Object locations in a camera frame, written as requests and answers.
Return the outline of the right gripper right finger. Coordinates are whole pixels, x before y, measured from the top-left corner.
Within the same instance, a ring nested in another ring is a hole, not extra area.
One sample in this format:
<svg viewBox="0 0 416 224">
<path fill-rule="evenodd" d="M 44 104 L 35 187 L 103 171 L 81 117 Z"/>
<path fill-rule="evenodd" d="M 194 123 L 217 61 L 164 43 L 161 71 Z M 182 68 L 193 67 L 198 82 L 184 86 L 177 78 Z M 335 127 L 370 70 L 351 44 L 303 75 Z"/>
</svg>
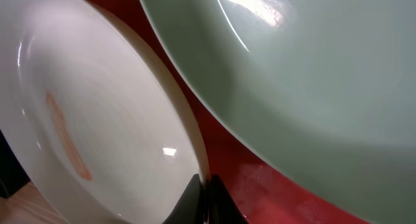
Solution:
<svg viewBox="0 0 416 224">
<path fill-rule="evenodd" d="M 248 224 L 218 175 L 207 187 L 209 224 Z"/>
</svg>

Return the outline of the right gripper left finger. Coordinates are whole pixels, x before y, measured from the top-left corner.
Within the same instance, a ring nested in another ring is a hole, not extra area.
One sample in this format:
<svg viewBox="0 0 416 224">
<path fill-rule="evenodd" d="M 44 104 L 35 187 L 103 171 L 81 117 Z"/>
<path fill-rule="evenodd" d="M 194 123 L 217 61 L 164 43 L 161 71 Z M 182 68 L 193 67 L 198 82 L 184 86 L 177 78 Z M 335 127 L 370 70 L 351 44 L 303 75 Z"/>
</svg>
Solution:
<svg viewBox="0 0 416 224">
<path fill-rule="evenodd" d="M 203 189 L 198 174 L 194 174 L 175 205 L 172 213 L 162 224 L 203 224 Z"/>
</svg>

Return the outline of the white plate with stain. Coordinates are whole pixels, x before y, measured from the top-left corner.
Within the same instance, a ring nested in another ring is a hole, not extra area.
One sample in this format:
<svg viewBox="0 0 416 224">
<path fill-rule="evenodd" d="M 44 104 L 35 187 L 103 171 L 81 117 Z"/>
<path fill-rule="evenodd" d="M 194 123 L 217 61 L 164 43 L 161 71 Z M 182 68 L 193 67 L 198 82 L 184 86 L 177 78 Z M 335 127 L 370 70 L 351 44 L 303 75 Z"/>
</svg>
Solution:
<svg viewBox="0 0 416 224">
<path fill-rule="evenodd" d="M 209 176 L 168 68 L 85 0 L 1 0 L 1 131 L 68 223 L 163 223 Z"/>
</svg>

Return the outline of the light blue plate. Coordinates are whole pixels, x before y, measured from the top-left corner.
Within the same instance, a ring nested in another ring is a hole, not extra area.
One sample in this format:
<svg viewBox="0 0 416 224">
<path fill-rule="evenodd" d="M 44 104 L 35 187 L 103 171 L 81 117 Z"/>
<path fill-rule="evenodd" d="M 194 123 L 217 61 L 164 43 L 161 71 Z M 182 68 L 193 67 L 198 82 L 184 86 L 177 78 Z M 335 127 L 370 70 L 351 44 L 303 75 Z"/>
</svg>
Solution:
<svg viewBox="0 0 416 224">
<path fill-rule="evenodd" d="M 415 222 L 415 0 L 140 0 L 249 150 L 374 223 Z"/>
</svg>

